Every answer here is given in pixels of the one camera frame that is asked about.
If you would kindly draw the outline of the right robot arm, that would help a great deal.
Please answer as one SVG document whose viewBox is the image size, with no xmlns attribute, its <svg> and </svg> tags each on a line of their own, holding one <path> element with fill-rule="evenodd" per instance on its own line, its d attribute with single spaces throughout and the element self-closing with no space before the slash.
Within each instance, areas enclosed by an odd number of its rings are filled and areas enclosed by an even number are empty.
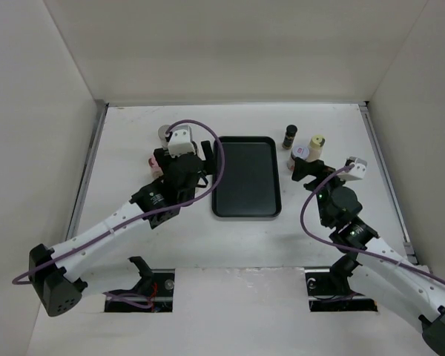
<svg viewBox="0 0 445 356">
<path fill-rule="evenodd" d="M 363 206 L 346 183 L 365 173 L 366 162 L 357 157 L 338 169 L 321 160 L 294 161 L 292 180 L 313 178 L 304 187 L 317 201 L 320 224 L 332 231 L 326 240 L 308 236 L 343 255 L 330 268 L 329 285 L 379 302 L 418 331 L 435 354 L 445 355 L 445 280 L 414 266 L 359 217 Z"/>
</svg>

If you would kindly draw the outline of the silver lid grain bottle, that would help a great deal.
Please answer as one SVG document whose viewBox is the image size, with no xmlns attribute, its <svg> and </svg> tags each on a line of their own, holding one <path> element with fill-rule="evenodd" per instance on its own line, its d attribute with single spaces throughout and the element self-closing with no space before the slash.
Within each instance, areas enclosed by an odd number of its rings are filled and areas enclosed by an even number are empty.
<svg viewBox="0 0 445 356">
<path fill-rule="evenodd" d="M 162 125 L 159 127 L 158 131 L 158 137 L 160 140 L 163 141 L 168 141 L 170 139 L 171 136 L 171 129 L 170 129 L 170 125 Z"/>
</svg>

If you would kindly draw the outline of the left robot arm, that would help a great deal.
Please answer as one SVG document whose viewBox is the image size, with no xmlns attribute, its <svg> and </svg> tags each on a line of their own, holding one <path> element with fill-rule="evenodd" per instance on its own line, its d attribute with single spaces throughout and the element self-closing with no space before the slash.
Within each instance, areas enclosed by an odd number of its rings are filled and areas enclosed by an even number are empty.
<svg viewBox="0 0 445 356">
<path fill-rule="evenodd" d="M 120 303 L 132 297 L 144 298 L 138 305 L 152 309 L 158 289 L 154 271 L 140 256 L 124 263 L 98 267 L 96 263 L 132 238 L 135 228 L 154 230 L 175 218 L 183 208 L 197 200 L 197 188 L 211 192 L 207 178 L 220 178 L 225 164 L 220 142 L 201 143 L 204 157 L 188 143 L 185 152 L 172 155 L 173 145 L 155 150 L 162 176 L 140 188 L 108 218 L 53 247 L 39 244 L 29 253 L 28 281 L 50 317 L 60 316 L 84 297 L 104 294 Z"/>
</svg>

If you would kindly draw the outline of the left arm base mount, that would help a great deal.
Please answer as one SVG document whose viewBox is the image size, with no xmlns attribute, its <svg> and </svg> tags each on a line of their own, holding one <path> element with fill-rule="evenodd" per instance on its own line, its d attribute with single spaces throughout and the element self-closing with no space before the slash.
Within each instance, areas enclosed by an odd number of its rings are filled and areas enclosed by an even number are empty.
<svg viewBox="0 0 445 356">
<path fill-rule="evenodd" d="M 170 313 L 173 311 L 176 273 L 174 269 L 151 269 L 141 257 L 130 257 L 139 271 L 131 289 L 110 291 L 106 313 Z"/>
</svg>

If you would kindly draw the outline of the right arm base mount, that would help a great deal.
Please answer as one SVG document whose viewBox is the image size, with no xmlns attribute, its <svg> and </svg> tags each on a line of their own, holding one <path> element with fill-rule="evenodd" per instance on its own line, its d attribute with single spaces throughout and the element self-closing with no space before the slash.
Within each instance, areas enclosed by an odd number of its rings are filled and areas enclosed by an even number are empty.
<svg viewBox="0 0 445 356">
<path fill-rule="evenodd" d="M 305 269 L 306 289 L 311 312 L 378 312 L 377 303 L 350 289 L 348 277 L 358 263 L 341 257 L 331 267 Z"/>
</svg>

